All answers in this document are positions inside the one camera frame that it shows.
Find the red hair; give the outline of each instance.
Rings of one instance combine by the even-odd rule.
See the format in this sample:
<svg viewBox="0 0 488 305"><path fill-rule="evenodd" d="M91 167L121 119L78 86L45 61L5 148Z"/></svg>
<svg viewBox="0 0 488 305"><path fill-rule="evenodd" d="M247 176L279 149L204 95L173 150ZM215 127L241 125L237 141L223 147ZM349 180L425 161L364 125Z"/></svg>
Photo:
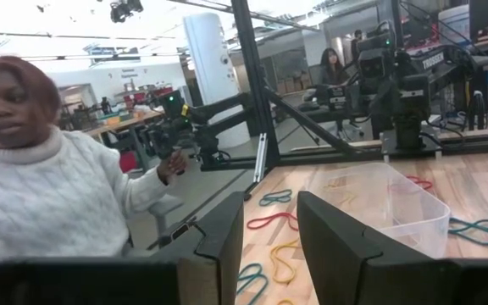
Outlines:
<svg viewBox="0 0 488 305"><path fill-rule="evenodd" d="M44 72L34 64L14 56L0 57L0 71L9 72L24 87L28 99L36 104L34 119L55 122L61 98L58 88Z"/></svg>

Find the wooden tabletop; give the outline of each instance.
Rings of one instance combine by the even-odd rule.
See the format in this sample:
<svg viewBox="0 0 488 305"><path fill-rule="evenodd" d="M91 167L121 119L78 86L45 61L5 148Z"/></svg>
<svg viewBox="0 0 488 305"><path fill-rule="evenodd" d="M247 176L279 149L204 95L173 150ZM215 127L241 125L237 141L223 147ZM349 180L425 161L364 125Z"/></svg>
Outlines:
<svg viewBox="0 0 488 305"><path fill-rule="evenodd" d="M105 126L97 127L96 129L93 130L83 130L83 131L90 136L99 136L105 132L119 130L134 124L142 123L146 119L153 119L155 117L158 117L159 115L163 115L163 112L152 111L147 114L144 114L144 116L141 118L127 119L125 121L119 122L118 124L105 125Z"/></svg>
<svg viewBox="0 0 488 305"><path fill-rule="evenodd" d="M311 185L325 184L325 175L331 170L357 164L326 164L320 166L279 167L268 174L253 190L252 199L244 206L244 223L251 219L267 217L278 212L297 215L297 193ZM447 204L452 214L460 219L488 219L488 154L444 157L440 160L420 159L413 161L393 162L390 164L404 175L416 175L423 180L431 181L430 190ZM265 194L285 189L293 190L291 202L277 203L260 207L258 201ZM278 284L272 280L273 263L270 261L270 250L282 243L298 238L298 232L291 230L286 220L277 219L270 225L259 229L244 228L244 245L241 268L250 263L263 265L263 273L269 278L265 293L256 304L278 304L290 298L295 305L318 304L313 284L308 272L302 249L283 249L280 256L297 270L297 276L288 285ZM460 238L449 236L446 255L448 257L488 258L488 247L482 247ZM287 276L289 270L280 267L279 276ZM262 287L257 280L236 299L236 304L248 304Z"/></svg>

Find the cable knit sweater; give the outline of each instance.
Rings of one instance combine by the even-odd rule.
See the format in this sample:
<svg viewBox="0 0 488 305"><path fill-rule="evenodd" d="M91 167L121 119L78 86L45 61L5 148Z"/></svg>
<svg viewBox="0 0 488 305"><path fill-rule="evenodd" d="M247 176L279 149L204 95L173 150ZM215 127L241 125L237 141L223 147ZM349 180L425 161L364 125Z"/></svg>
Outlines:
<svg viewBox="0 0 488 305"><path fill-rule="evenodd" d="M38 147L0 150L0 260L120 255L125 218L166 189L156 169L129 179L117 151L80 132L54 127Z"/></svg>

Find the ceiling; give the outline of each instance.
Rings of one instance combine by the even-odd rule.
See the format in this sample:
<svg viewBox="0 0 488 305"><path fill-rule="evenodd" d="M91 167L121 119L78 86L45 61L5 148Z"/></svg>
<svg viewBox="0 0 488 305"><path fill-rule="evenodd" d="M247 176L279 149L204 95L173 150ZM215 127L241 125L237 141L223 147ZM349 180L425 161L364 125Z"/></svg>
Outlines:
<svg viewBox="0 0 488 305"><path fill-rule="evenodd" d="M230 0L178 1L230 6ZM335 2L344 0L248 0L248 5L253 12L287 18L307 14L321 3ZM139 53L175 55L177 48L187 45L183 18L207 12L218 14L228 41L236 37L232 14L175 0L141 0L144 8L141 13L115 24L110 19L110 3L110 0L0 0L0 55L87 55L85 48L91 46L137 47ZM253 24L262 27L265 22L255 19ZM82 62L90 65L89 60Z"/></svg>

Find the clear plastic bin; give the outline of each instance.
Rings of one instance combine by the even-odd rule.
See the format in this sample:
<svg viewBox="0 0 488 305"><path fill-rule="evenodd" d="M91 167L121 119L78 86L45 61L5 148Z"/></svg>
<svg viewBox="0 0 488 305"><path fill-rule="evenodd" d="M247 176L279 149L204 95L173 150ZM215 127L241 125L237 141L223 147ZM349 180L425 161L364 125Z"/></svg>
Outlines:
<svg viewBox="0 0 488 305"><path fill-rule="evenodd" d="M308 191L415 250L444 256L449 207L388 164L319 171Z"/></svg>

